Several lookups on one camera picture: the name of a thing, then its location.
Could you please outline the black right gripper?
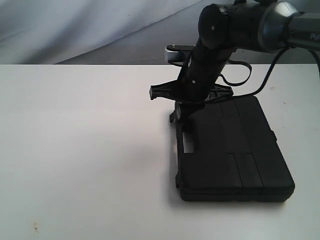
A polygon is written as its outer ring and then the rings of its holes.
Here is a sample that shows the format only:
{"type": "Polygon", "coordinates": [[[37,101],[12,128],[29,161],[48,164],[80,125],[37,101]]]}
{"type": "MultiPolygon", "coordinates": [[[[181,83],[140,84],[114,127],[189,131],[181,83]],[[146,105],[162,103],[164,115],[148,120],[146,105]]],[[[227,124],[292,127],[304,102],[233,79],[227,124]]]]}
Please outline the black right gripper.
{"type": "Polygon", "coordinates": [[[200,110],[201,104],[213,104],[233,96],[231,87],[216,84],[233,51],[232,48],[210,50],[202,45],[194,46],[184,62],[171,64],[181,67],[177,79],[152,85],[149,90],[150,99],[165,98],[175,101],[169,122],[180,119],[182,131],[191,133],[193,124],[190,116],[200,110]]]}

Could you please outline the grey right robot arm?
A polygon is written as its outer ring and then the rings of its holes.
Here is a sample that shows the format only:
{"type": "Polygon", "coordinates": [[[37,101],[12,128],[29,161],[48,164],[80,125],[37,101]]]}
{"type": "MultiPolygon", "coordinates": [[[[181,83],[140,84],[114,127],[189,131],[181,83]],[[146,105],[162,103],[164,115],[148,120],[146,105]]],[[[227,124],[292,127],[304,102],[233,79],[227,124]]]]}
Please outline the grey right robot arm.
{"type": "Polygon", "coordinates": [[[279,0],[236,0],[210,4],[198,19],[195,45],[168,45],[166,61],[180,67],[176,80],[150,87],[151,99],[173,100],[169,120],[181,131],[185,120],[205,105],[235,99],[229,81],[216,84],[226,64],[236,65],[231,55],[238,49],[275,54],[271,65],[290,49],[305,49],[319,61],[320,16],[297,10],[279,0]]]}

